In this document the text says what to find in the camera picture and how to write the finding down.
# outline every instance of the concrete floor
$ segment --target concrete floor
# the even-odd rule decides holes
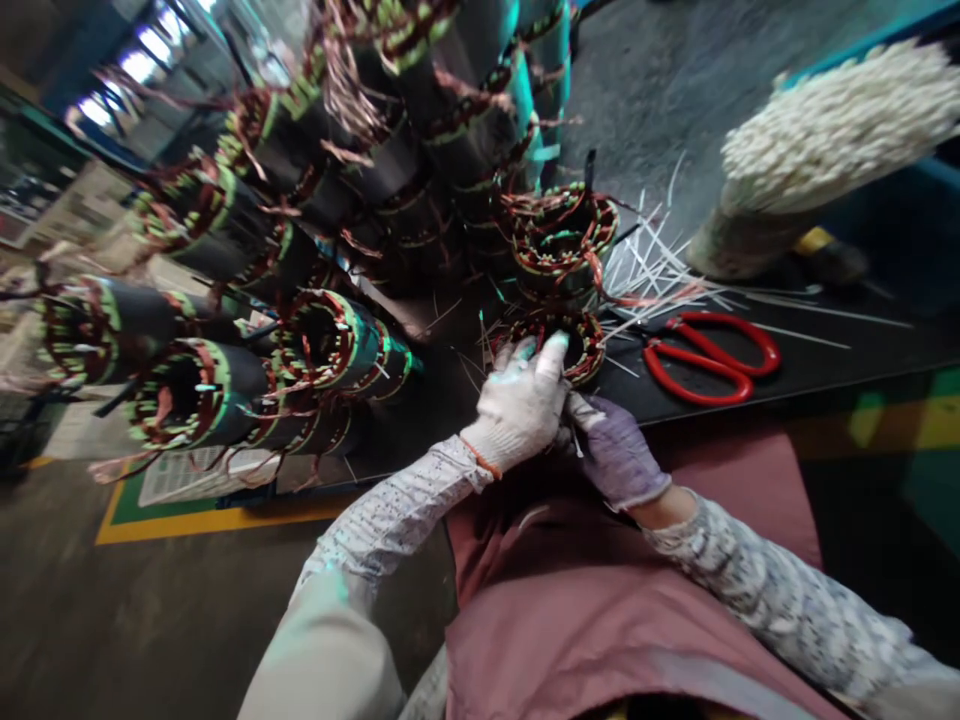
[[[629,199],[641,184],[664,188],[686,147],[693,189],[680,209],[692,226],[719,187],[723,131],[762,101],[774,75],[934,4],[621,0],[582,29],[570,113],[579,103],[610,112],[571,130],[568,156],[606,145],[598,185]],[[94,547],[109,492],[82,463],[49,465],[0,492],[0,717],[235,716],[320,526]],[[406,687],[454,613],[437,532],[378,602]]]
[[[53,463],[0,497],[0,717],[231,718],[322,525],[94,547],[109,491]],[[439,530],[376,608],[405,687],[456,612]]]

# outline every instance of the red apron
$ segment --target red apron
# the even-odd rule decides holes
[[[647,434],[674,482],[820,567],[789,440],[757,421],[730,424]],[[683,447],[689,438],[710,439]],[[447,630],[448,718],[569,720],[646,693],[758,718],[846,717],[567,467],[541,467],[539,482],[523,468],[448,516],[461,607]]]

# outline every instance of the arm sleeve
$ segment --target arm sleeve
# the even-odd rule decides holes
[[[493,475],[452,437],[347,508],[304,564],[241,720],[396,718],[400,681],[387,641],[370,621],[380,580],[451,507],[491,482]]]
[[[644,536],[811,681],[855,700],[894,686],[960,683],[902,622],[696,497],[693,518]]]

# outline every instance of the patterned sleeve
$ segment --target patterned sleeve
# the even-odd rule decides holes
[[[856,700],[893,686],[960,682],[960,672],[913,644],[902,622],[696,497],[693,518],[644,536],[811,681]]]
[[[376,485],[317,540],[297,580],[294,595],[312,575],[341,571],[369,586],[412,555],[447,511],[493,482],[458,436],[437,443],[413,465]]]

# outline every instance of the white work glove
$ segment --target white work glove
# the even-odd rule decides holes
[[[570,338],[554,333],[536,352],[537,339],[508,343],[483,384],[480,417],[460,433],[480,465],[501,474],[532,458],[557,435],[570,383],[563,379],[563,358]]]

